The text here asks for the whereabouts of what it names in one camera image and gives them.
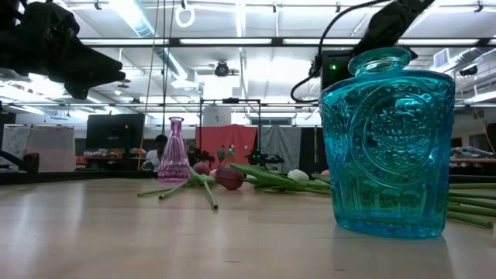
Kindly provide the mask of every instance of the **desk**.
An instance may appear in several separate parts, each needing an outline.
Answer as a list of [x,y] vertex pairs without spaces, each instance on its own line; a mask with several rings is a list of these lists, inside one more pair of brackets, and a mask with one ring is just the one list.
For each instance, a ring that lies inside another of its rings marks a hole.
[[494,277],[492,230],[382,239],[336,226],[327,197],[214,189],[137,198],[156,180],[0,188],[0,270],[17,278],[474,279]]

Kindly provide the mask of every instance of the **gray curtain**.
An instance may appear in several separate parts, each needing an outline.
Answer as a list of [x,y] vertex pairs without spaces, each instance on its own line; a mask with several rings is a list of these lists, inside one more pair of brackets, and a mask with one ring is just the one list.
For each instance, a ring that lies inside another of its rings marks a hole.
[[301,128],[262,127],[261,142],[262,153],[277,154],[284,159],[282,169],[280,164],[274,165],[280,173],[299,168]]

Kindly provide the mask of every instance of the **computer monitor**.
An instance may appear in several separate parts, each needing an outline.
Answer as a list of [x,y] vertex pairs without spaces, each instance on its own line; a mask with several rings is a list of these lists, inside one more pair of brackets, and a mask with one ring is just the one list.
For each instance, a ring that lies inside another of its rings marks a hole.
[[89,115],[86,148],[123,148],[126,152],[140,147],[144,114]]

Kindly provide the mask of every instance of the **ceiling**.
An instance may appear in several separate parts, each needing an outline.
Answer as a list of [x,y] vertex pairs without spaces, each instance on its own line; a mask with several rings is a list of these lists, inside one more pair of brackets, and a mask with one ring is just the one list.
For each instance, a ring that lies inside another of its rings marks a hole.
[[[143,15],[156,30],[156,37],[177,38],[209,38],[209,37],[320,37],[329,21],[336,16],[336,2],[325,0],[197,0],[187,1],[189,9],[194,9],[195,18],[187,27],[180,27],[175,19],[175,13],[181,10],[181,1],[166,0],[165,3],[152,0],[136,0],[143,8]],[[126,3],[133,0],[99,1],[102,10],[95,9],[94,1],[84,0],[56,0],[57,4],[71,10],[81,26],[78,34],[80,39],[93,38],[137,38],[135,30],[126,22],[123,9]],[[342,9],[365,1],[340,0]],[[437,0],[433,7],[417,18],[410,30],[404,34],[405,38],[484,38],[496,34],[496,0],[481,1],[484,8],[477,9],[477,1],[471,0]],[[368,9],[359,9],[342,17],[329,32],[328,37],[356,37],[360,38],[371,16],[378,11],[376,6]],[[182,12],[180,20],[185,23],[189,20],[188,12]],[[417,60],[410,63],[412,69],[432,69],[432,56],[443,48],[413,48],[419,55]],[[164,77],[161,74],[163,61],[151,48],[128,47],[96,48],[97,51],[121,60],[129,88],[119,88],[119,82],[105,84],[93,88],[90,100],[94,102],[125,102],[133,98],[151,103],[162,102],[164,84],[167,83],[166,103],[198,102],[201,91],[212,97],[212,90],[200,87],[175,88],[172,82],[175,76],[167,71]],[[246,98],[260,98],[262,102],[288,103],[291,102],[289,92],[293,85],[308,75],[310,63],[316,54],[314,47],[180,47],[171,48],[170,55],[186,71],[194,70],[198,74],[197,83],[226,85],[231,92],[232,87],[239,88],[239,71],[242,69],[246,83]],[[215,77],[213,67],[218,61],[225,61],[235,75],[229,78]],[[494,73],[493,56],[487,55],[480,62],[478,76]],[[459,77],[457,81],[469,84],[477,77]],[[309,84],[301,86],[296,95],[299,98],[315,98],[319,96],[319,80],[313,79]],[[492,79],[486,80],[492,86]],[[234,90],[231,95],[242,97],[241,89]],[[12,99],[5,96],[0,98],[4,102]],[[79,102],[67,98],[46,98],[48,102]],[[151,107],[149,112],[159,112],[162,108]],[[142,111],[143,108],[134,108],[133,111]]]

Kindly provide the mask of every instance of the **red tulip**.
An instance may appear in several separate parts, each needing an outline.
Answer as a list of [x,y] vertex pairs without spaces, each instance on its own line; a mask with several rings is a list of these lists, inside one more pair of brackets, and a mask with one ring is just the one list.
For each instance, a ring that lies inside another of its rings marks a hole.
[[230,191],[241,187],[243,185],[243,179],[244,175],[231,167],[220,167],[215,173],[215,182]]
[[208,164],[206,162],[197,162],[193,166],[193,170],[195,170],[195,172],[197,174],[210,175],[210,167],[208,166]]

